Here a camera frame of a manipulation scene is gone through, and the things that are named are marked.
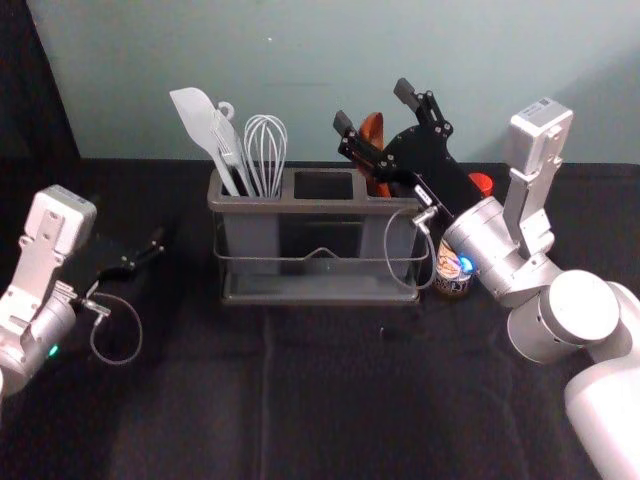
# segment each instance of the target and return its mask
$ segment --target orange cap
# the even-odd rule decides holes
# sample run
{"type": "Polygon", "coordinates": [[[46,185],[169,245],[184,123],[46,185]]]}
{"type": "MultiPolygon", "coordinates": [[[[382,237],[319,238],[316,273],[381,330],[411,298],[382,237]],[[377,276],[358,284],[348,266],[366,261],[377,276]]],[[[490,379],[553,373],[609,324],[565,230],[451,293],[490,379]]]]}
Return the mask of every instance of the orange cap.
{"type": "Polygon", "coordinates": [[[489,175],[474,172],[469,174],[469,178],[480,189],[483,196],[488,197],[493,193],[493,180],[489,175]]]}

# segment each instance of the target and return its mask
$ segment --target led light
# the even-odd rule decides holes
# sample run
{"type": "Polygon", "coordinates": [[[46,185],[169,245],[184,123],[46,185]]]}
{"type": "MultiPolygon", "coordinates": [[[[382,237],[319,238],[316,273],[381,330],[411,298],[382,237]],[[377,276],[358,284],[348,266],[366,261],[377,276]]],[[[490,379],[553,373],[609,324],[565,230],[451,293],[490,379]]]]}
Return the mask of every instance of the led light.
{"type": "Polygon", "coordinates": [[[458,257],[460,260],[460,267],[462,268],[463,273],[473,273],[473,263],[467,257],[458,257]]]}

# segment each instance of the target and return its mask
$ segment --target light blue wall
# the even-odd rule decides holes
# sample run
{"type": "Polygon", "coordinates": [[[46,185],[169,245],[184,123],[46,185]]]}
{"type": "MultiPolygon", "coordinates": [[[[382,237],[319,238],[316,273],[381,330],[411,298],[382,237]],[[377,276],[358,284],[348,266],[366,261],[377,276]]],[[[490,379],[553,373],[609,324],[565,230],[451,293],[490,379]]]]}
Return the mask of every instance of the light blue wall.
{"type": "Polygon", "coordinates": [[[30,0],[85,157],[206,158],[168,91],[197,86],[288,127],[290,159],[336,160],[336,110],[412,116],[435,91],[459,161],[501,161],[510,116],[542,96],[576,112],[567,161],[640,162],[638,0],[30,0]]]}

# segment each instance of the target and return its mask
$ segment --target table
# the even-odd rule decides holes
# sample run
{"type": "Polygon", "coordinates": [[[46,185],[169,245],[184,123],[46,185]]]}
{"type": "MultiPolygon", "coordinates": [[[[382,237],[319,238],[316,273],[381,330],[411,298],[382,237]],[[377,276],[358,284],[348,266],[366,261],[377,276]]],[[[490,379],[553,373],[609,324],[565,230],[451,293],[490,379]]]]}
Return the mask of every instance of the table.
{"type": "MultiPolygon", "coordinates": [[[[210,163],[83,161],[61,175],[0,163],[0,282],[31,197],[52,180],[98,195],[95,232],[139,245],[179,218],[166,255],[114,285],[145,327],[139,359],[109,368],[78,319],[61,353],[6,401],[11,478],[598,478],[564,415],[590,363],[520,358],[507,311],[476,286],[408,307],[222,307],[206,205],[210,163]],[[410,332],[383,341],[384,326],[410,332]]],[[[503,200],[503,165],[482,169],[503,200]]],[[[640,292],[640,169],[565,165],[548,201],[562,268],[640,292]]]]}

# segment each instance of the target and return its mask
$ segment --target wire whisk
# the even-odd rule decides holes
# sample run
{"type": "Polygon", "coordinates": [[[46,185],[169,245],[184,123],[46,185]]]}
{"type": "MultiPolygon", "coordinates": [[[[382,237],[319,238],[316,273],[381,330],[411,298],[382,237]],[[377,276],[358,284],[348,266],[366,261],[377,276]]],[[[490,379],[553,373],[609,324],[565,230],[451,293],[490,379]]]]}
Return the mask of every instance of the wire whisk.
{"type": "Polygon", "coordinates": [[[287,129],[273,115],[254,115],[244,126],[247,169],[261,197],[279,197],[287,156],[287,129]]]}

